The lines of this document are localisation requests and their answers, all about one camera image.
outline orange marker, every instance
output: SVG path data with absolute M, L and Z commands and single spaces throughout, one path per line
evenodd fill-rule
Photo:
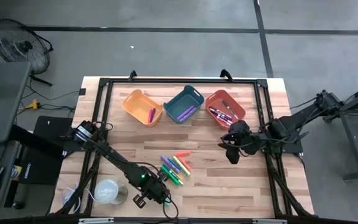
M 186 163 L 186 161 L 182 157 L 178 157 L 179 161 L 186 167 L 186 169 L 191 172 L 190 166 Z
M 176 156 L 176 157 L 185 157 L 185 156 L 190 155 L 190 151 L 186 151 L 186 152 L 176 152 L 176 153 L 174 153 L 173 155 Z

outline gray floor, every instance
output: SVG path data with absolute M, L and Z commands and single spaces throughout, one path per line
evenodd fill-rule
M 259 2 L 267 29 L 358 30 L 358 0 Z M 252 0 L 0 0 L 0 17 L 48 26 L 257 28 Z M 54 86 L 34 84 L 49 97 L 78 90 L 85 75 L 128 75 L 133 69 L 139 75 L 207 77 L 226 68 L 235 77 L 266 77 L 258 34 L 38 34 L 55 48 L 41 75 Z M 285 79 L 291 105 L 323 89 L 341 99 L 358 90 L 357 35 L 268 35 L 267 42 L 274 75 Z M 76 97 L 38 100 L 75 106 Z M 33 129 L 40 115 L 67 116 L 68 111 L 28 111 L 19 116 L 19 125 Z M 342 124 L 319 119 L 305 130 L 310 131 L 303 146 L 315 213 L 358 221 L 358 181 L 342 181 L 357 170 Z

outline yellow marker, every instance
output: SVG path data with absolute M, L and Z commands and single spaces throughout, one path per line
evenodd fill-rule
M 179 178 L 179 180 L 183 181 L 183 178 L 179 174 L 177 174 L 174 170 L 171 171 Z
M 179 161 L 179 159 L 176 156 L 172 157 L 173 160 L 180 166 L 180 168 L 185 172 L 187 176 L 189 176 L 191 173 L 186 169 L 186 167 Z

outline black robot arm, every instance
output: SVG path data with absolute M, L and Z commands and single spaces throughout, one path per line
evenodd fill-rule
M 145 166 L 139 166 L 134 162 L 129 162 L 102 138 L 100 130 L 90 121 L 83 121 L 77 128 L 71 130 L 69 136 L 72 136 L 74 141 L 81 145 L 83 149 L 101 154 L 118 169 L 123 171 L 129 183 L 142 193 L 141 195 L 136 195 L 133 199 L 139 208 L 142 208 L 146 204 L 144 198 L 162 204 L 170 195 L 170 191 L 163 183 L 168 177 L 163 172 L 157 170 L 157 174 L 155 174 Z M 98 163 L 94 162 L 85 175 L 84 180 L 78 184 L 78 187 L 70 199 L 55 214 L 67 214 L 70 211 L 92 176 L 95 175 L 97 168 Z
M 303 126 L 319 116 L 334 114 L 344 105 L 333 93 L 323 90 L 316 95 L 313 104 L 291 116 L 282 116 L 260 127 L 253 133 L 245 121 L 233 123 L 219 146 L 225 148 L 226 157 L 232 164 L 239 160 L 239 150 L 255 154 L 260 149 L 280 148 L 286 144 L 298 144 L 307 133 L 301 134 Z

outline wooden tabletop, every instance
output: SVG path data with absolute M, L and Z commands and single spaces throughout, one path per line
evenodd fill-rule
M 82 88 L 86 95 L 79 96 L 73 126 L 83 120 L 91 120 L 100 77 L 84 77 Z M 289 115 L 290 108 L 281 78 L 268 78 L 268 88 L 275 117 Z M 145 127 L 121 108 L 121 103 L 135 89 L 141 89 L 158 104 L 168 102 L 182 91 L 184 83 L 115 83 L 112 89 L 108 122 L 114 125 L 109 132 L 108 142 L 129 161 L 149 162 L 161 166 L 160 156 L 172 156 L 174 152 L 191 151 L 186 161 L 193 169 L 184 186 L 179 187 L 168 180 L 172 200 L 178 205 L 180 217 L 219 218 L 269 218 L 273 217 L 272 199 L 267 178 L 264 156 L 240 157 L 236 165 L 230 164 L 225 150 L 218 147 L 220 137 L 227 133 L 221 129 L 205 111 L 205 105 L 183 124 L 176 124 L 165 112 L 154 127 Z M 246 111 L 244 120 L 253 131 L 259 127 L 254 88 L 249 84 L 191 83 L 205 98 L 217 90 L 226 90 Z M 103 103 L 99 120 L 103 112 Z M 53 199 L 51 212 L 62 207 L 62 190 L 75 188 L 80 179 L 84 152 L 76 152 L 63 161 Z M 283 164 L 287 184 L 294 196 L 313 213 L 305 171 L 299 158 L 284 154 Z M 93 204 L 94 217 L 164 217 L 162 206 L 146 201 L 143 209 L 132 201 L 139 192 L 128 184 L 124 174 L 105 158 L 101 159 L 98 181 L 114 179 L 126 184 L 128 199 L 121 205 Z M 280 208 L 284 212 L 281 190 L 278 190 Z M 174 216 L 175 209 L 169 206 L 168 215 Z

